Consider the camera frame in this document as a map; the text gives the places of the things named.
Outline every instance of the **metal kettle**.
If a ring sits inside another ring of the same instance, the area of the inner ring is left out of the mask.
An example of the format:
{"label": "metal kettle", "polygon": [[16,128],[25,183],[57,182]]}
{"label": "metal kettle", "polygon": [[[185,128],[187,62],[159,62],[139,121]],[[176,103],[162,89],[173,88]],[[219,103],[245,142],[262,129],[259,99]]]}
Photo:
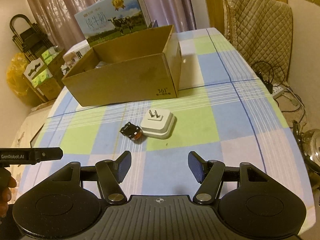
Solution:
{"label": "metal kettle", "polygon": [[300,132],[300,125],[293,121],[293,136],[300,148],[304,163],[320,175],[320,129]]}

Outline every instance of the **quilted chair cover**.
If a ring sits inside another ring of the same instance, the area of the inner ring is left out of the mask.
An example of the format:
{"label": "quilted chair cover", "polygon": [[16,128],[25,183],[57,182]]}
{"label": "quilted chair cover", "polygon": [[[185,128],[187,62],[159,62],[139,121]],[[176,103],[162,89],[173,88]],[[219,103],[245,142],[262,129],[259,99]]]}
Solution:
{"label": "quilted chair cover", "polygon": [[[273,66],[273,84],[287,80],[292,44],[292,11],[276,0],[223,0],[224,36],[252,66],[266,61]],[[258,64],[264,79],[272,71]]]}

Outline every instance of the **table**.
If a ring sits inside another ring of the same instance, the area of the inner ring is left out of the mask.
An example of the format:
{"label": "table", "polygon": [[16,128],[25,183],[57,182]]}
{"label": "table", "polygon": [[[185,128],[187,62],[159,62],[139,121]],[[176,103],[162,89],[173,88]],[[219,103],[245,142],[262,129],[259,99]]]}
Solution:
{"label": "table", "polygon": [[[307,217],[301,232],[316,221],[308,175],[290,128],[253,70],[215,28],[179,33],[183,55],[179,97],[100,107],[81,107],[64,88],[53,105],[35,147],[61,147],[60,161],[26,166],[18,196],[71,161],[83,166],[132,153],[121,183],[124,193],[194,195],[199,187],[187,156],[226,166],[250,162],[299,196]],[[133,142],[119,133],[128,121],[139,125],[151,107],[177,117],[170,138]],[[99,195],[95,183],[84,187]],[[222,194],[234,189],[225,183]]]}

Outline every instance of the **crosshair mark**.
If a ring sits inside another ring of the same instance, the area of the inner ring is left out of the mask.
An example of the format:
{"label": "crosshair mark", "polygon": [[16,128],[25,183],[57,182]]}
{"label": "crosshair mark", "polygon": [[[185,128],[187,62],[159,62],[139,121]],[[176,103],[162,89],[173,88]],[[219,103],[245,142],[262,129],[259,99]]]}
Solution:
{"label": "crosshair mark", "polygon": [[156,199],[156,201],[160,204],[160,203],[162,203],[162,202],[165,201],[165,200],[164,200],[163,198],[160,198],[160,197],[159,197],[159,198]]}

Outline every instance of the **human hand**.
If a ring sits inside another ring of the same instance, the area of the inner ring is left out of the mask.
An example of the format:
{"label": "human hand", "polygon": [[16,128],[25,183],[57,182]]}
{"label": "human hand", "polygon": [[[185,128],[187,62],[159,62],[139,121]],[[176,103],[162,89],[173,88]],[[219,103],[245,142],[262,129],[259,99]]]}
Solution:
{"label": "human hand", "polygon": [[10,177],[8,187],[6,187],[1,193],[0,198],[0,217],[4,218],[8,211],[8,202],[11,200],[11,190],[9,187],[14,188],[17,186],[17,182],[13,177]]}

